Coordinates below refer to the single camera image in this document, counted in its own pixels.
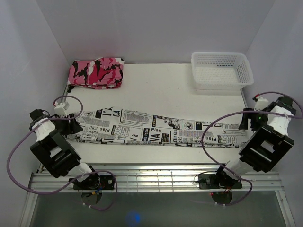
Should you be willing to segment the newspaper print trousers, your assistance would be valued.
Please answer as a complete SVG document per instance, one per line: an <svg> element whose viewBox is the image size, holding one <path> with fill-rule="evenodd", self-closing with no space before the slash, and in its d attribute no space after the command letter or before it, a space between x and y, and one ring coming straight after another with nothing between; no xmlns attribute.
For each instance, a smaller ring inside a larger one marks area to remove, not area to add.
<svg viewBox="0 0 303 227"><path fill-rule="evenodd" d="M76 119L83 131L67 139L80 143L238 148L246 143L237 124L150 115L118 107L84 111Z"/></svg>

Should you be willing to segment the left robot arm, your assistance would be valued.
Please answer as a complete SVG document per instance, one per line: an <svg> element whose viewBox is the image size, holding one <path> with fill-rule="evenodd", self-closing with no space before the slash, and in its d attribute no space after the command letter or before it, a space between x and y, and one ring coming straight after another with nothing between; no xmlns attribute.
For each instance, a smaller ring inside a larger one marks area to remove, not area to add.
<svg viewBox="0 0 303 227"><path fill-rule="evenodd" d="M55 178L80 176L72 182L80 189L98 188L99 175L92 166L81 162L81 157L66 139L68 135L83 130L75 115L71 113L63 119L55 115L52 118L42 109L35 109L30 117L30 129L36 135L36 142L30 146L30 150L47 171Z"/></svg>

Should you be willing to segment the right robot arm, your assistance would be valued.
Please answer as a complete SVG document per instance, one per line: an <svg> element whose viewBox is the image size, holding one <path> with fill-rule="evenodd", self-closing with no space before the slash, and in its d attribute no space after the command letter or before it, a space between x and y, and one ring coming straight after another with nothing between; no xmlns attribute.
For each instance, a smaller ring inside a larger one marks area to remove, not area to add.
<svg viewBox="0 0 303 227"><path fill-rule="evenodd" d="M253 136L241 148L240 157L219 167L213 183L220 188L232 188L240 177L251 171L269 172L293 147L288 136L289 116L295 116L293 100L286 96L268 102L256 95L254 108L246 108L239 129L251 128Z"/></svg>

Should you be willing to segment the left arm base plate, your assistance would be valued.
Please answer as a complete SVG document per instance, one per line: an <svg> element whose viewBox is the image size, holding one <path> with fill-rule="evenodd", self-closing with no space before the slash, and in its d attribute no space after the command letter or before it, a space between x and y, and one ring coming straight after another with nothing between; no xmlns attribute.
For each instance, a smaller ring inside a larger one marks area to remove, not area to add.
<svg viewBox="0 0 303 227"><path fill-rule="evenodd" d="M74 190L113 190L115 187L114 178L109 174L93 174L81 182L75 180L72 184Z"/></svg>

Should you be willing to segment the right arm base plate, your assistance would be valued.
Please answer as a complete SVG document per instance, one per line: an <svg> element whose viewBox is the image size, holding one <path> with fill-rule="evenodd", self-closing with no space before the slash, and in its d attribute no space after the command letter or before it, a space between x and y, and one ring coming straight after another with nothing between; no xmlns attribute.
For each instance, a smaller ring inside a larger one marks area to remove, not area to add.
<svg viewBox="0 0 303 227"><path fill-rule="evenodd" d="M232 179L228 175L200 174L198 183L200 189L242 189L241 181Z"/></svg>

